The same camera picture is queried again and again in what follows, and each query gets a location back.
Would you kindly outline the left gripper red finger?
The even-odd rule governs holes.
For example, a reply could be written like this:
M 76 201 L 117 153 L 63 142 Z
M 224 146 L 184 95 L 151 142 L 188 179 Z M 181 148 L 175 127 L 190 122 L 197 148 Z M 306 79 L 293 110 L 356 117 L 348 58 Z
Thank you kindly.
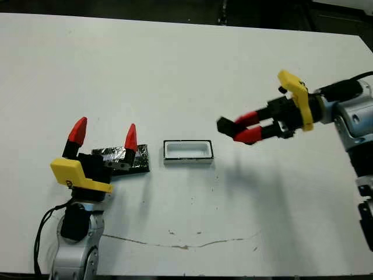
M 129 127 L 129 130 L 128 130 L 128 133 L 125 139 L 124 148 L 125 148 L 124 163 L 128 165 L 133 165 L 133 161 L 135 160 L 135 155 L 138 150 L 136 126 L 134 123 L 132 123 L 131 126 Z
M 73 126 L 68 135 L 66 145 L 62 154 L 63 158 L 75 158 L 78 150 L 83 145 L 86 136 L 87 118 L 82 117 Z

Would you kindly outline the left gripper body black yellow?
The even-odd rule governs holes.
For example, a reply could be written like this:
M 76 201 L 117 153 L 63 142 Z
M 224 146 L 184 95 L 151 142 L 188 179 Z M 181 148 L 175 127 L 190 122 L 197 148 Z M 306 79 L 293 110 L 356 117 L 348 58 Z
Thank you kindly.
M 71 190 L 76 201 L 102 202 L 114 187 L 114 170 L 128 171 L 130 163 L 107 162 L 100 155 L 79 153 L 75 159 L 57 158 L 51 163 L 52 172 L 61 185 Z

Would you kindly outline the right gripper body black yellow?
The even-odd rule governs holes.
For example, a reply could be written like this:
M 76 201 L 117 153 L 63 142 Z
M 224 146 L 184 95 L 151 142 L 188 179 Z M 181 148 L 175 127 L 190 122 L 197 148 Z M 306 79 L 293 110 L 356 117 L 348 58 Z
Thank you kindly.
M 314 124 L 323 117 L 321 102 L 316 96 L 309 94 L 299 77 L 281 70 L 277 78 L 280 82 L 279 91 L 289 92 L 291 97 L 282 96 L 268 102 L 271 118 L 281 122 L 280 126 L 285 126 L 290 132 L 297 129 L 312 131 Z

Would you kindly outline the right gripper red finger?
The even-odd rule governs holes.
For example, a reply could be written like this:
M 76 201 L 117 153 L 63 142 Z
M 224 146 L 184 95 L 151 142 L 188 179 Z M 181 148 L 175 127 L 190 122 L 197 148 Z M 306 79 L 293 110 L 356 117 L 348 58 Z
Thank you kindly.
M 257 111 L 251 111 L 244 115 L 241 115 L 235 120 L 235 123 L 245 127 L 259 124 L 263 120 L 272 118 L 271 112 L 268 108 L 261 108 Z
M 250 129 L 245 129 L 233 137 L 236 142 L 241 142 L 247 145 L 253 145 L 256 142 L 264 139 L 278 137 L 281 134 L 281 129 L 278 124 L 268 126 L 257 126 Z

